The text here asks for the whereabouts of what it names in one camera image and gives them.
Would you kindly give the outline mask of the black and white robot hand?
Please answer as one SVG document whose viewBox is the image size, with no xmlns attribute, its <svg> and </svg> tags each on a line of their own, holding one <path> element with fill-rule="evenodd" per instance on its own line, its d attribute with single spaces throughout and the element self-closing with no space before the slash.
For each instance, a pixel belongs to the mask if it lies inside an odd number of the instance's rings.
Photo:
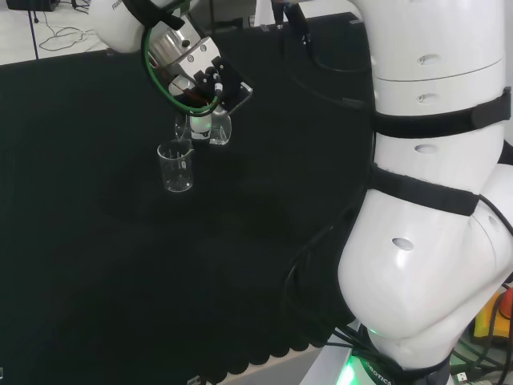
<svg viewBox="0 0 513 385">
<path fill-rule="evenodd" d="M 209 145 L 212 132 L 212 116 L 188 117 L 190 137 L 195 150 L 206 148 Z"/>
</svg>

